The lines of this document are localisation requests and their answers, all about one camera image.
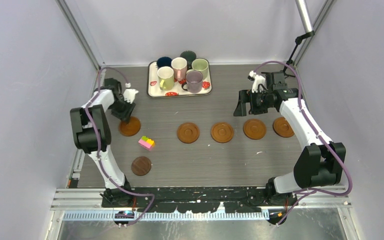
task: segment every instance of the gray wood tabletop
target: gray wood tabletop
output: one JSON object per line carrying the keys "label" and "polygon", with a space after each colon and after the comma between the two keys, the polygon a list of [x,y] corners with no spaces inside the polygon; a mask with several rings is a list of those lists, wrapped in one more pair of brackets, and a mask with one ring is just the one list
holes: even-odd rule
{"label": "gray wood tabletop", "polygon": [[[238,91],[250,89],[248,73],[256,65],[211,65],[212,92],[208,95],[172,98],[151,98],[147,95],[147,67],[119,68],[139,90],[132,113],[140,119],[140,131],[130,137],[118,131],[120,121],[106,113],[111,129],[115,160],[133,187],[165,186],[263,186],[271,177],[293,170],[301,153],[296,136],[278,136],[272,124],[281,115],[275,109],[261,115],[234,117]],[[280,65],[262,67],[261,71],[279,71]],[[106,78],[123,82],[118,73],[108,70]],[[296,88],[295,78],[286,79],[290,88]],[[265,137],[252,140],[245,136],[243,124],[248,119],[259,119],[267,128]],[[199,139],[191,144],[177,138],[179,125],[192,122],[200,129]],[[227,122],[234,129],[230,142],[215,142],[210,129],[217,122]],[[138,144],[142,136],[155,141],[148,151]],[[148,157],[152,162],[145,176],[132,173],[132,161]],[[78,187],[103,187],[104,181],[94,162],[86,156],[80,172]]]}

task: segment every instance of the dark brown coaster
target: dark brown coaster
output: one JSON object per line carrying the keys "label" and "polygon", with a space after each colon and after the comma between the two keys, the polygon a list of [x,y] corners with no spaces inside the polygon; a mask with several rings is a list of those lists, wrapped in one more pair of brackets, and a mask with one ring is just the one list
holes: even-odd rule
{"label": "dark brown coaster", "polygon": [[191,144],[200,137],[200,129],[195,123],[185,122],[178,127],[177,137],[182,143]]}
{"label": "dark brown coaster", "polygon": [[218,122],[211,128],[212,139],[222,144],[232,140],[234,134],[233,127],[227,122]]}
{"label": "dark brown coaster", "polygon": [[266,132],[266,125],[258,119],[249,119],[243,124],[243,133],[250,139],[262,139]]}
{"label": "dark brown coaster", "polygon": [[128,123],[122,121],[120,122],[120,125],[118,125],[118,131],[126,137],[131,137],[137,134],[139,130],[141,130],[141,121],[134,116],[130,117],[130,121]]}
{"label": "dark brown coaster", "polygon": [[289,122],[286,121],[283,116],[274,120],[273,129],[277,133],[277,135],[284,138],[290,138],[295,134],[294,130],[292,130],[291,125],[289,125]]}
{"label": "dark brown coaster", "polygon": [[151,160],[146,156],[137,157],[131,163],[131,171],[138,176],[146,175],[151,170]]}

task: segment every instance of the tray rim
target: tray rim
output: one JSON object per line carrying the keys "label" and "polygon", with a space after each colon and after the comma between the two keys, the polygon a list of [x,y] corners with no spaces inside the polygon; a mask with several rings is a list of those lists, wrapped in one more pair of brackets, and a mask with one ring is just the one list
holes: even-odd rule
{"label": "tray rim", "polygon": [[[203,57],[199,57],[200,59],[204,59],[208,62],[208,75],[209,75],[209,79],[211,79],[211,70],[210,70],[210,62],[206,59],[206,58],[203,58]],[[203,94],[191,94],[191,95],[177,95],[177,96],[151,96],[150,95],[150,92],[149,92],[149,88],[150,88],[150,85],[149,85],[149,82],[150,82],[150,66],[152,63],[155,63],[156,61],[151,61],[149,64],[148,64],[148,78],[146,79],[146,94],[148,95],[148,97],[152,98],[152,99],[168,99],[168,98],[180,98],[180,97],[199,97],[199,96],[206,96],[208,94],[210,94],[212,91],[213,91],[213,83],[211,82],[211,89],[207,92],[207,93],[203,93]]]}

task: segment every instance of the wall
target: wall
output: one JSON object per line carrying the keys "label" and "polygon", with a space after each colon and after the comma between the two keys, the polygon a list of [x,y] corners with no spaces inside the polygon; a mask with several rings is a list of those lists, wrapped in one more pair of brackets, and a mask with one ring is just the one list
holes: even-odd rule
{"label": "wall", "polygon": [[384,239],[384,0],[337,1],[298,66],[320,127],[346,146],[367,239]]}
{"label": "wall", "polygon": [[94,75],[54,0],[0,1],[0,240],[44,239]]}
{"label": "wall", "polygon": [[[66,0],[94,55],[143,65],[193,50],[213,63],[289,58],[304,34],[294,0]],[[307,0],[313,20],[325,0]]]}

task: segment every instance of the strawberry print tray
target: strawberry print tray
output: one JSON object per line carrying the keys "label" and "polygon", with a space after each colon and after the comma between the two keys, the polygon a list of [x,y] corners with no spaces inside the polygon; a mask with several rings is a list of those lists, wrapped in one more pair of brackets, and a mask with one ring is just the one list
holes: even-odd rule
{"label": "strawberry print tray", "polygon": [[157,76],[157,61],[153,61],[148,66],[148,95],[151,98],[170,98],[170,97],[191,97],[207,95],[213,90],[211,84],[211,69],[208,67],[208,76],[202,81],[202,90],[198,93],[190,93],[182,89],[182,83],[174,83],[174,87],[170,91],[161,90],[159,87],[159,80]]}

